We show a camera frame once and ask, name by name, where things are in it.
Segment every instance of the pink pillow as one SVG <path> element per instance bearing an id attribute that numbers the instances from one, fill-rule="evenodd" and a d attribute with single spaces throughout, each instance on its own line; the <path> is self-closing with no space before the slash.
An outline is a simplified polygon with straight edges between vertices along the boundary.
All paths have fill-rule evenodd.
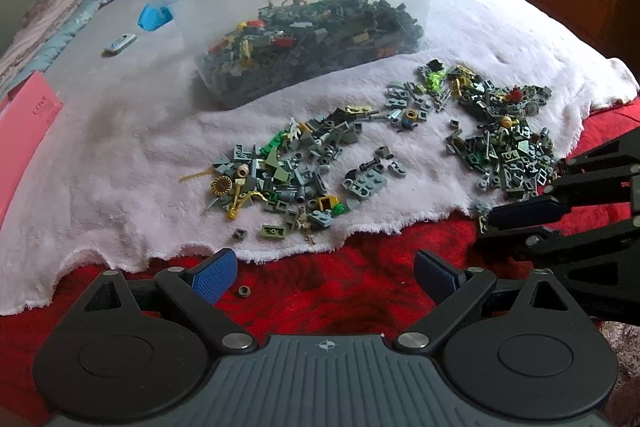
<path id="1" fill-rule="evenodd" d="M 39 47 L 62 26 L 82 0 L 49 0 L 23 29 L 0 58 L 0 84 L 20 71 Z"/>

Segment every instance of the pink folder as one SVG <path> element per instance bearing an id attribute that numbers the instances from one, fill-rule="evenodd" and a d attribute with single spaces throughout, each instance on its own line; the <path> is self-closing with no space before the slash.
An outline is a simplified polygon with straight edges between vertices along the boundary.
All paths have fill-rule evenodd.
<path id="1" fill-rule="evenodd" d="M 0 100 L 0 227 L 24 170 L 61 108 L 38 71 Z"/>

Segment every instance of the red blanket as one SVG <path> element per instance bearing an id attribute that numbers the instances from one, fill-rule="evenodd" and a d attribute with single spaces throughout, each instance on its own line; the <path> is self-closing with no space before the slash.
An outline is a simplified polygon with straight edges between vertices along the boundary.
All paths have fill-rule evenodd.
<path id="1" fill-rule="evenodd" d="M 640 124 L 640 102 L 592 115 L 575 153 L 584 152 Z M 629 216 L 628 204 L 574 210 L 558 224 L 565 233 L 600 227 Z M 439 223 L 418 223 L 401 235 L 359 233 L 332 253 L 296 255 L 264 265 L 241 264 L 238 280 L 218 306 L 260 341 L 273 333 L 385 333 L 391 337 L 433 307 L 414 282 L 414 251 L 427 248 L 457 266 L 482 265 L 469 245 L 476 224 L 454 215 Z M 152 262 L 152 277 L 166 266 L 192 267 L 201 257 Z M 104 266 L 87 266 L 64 277 L 53 303 L 43 309 L 0 317 L 0 406 L 35 423 L 48 417 L 31 380 L 31 362 L 46 336 Z M 526 263 L 490 266 L 499 277 L 522 278 Z M 251 288 L 240 298 L 239 285 Z"/>

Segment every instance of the gray textured handle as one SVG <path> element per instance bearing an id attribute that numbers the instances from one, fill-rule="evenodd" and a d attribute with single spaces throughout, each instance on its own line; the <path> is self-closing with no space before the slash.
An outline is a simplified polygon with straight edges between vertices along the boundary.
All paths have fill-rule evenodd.
<path id="1" fill-rule="evenodd" d="M 47 427 L 88 427 L 55 417 Z M 385 346 L 379 335 L 273 335 L 226 357 L 179 407 L 129 427 L 512 427 L 462 400 L 434 363 Z M 545 423 L 545 427 L 554 424 Z M 605 427 L 597 414 L 562 423 Z"/>

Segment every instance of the lime green lego piece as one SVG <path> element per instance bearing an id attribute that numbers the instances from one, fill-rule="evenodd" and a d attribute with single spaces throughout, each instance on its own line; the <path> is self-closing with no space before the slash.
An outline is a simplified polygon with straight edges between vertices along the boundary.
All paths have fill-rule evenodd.
<path id="1" fill-rule="evenodd" d="M 429 76 L 427 77 L 427 89 L 432 91 L 439 91 L 442 88 L 442 81 L 446 76 L 446 70 L 429 73 Z"/>
<path id="2" fill-rule="evenodd" d="M 342 203 L 336 203 L 336 205 L 332 209 L 331 213 L 334 214 L 334 216 L 341 216 L 346 211 L 347 211 L 347 209 L 344 207 L 344 205 Z"/>

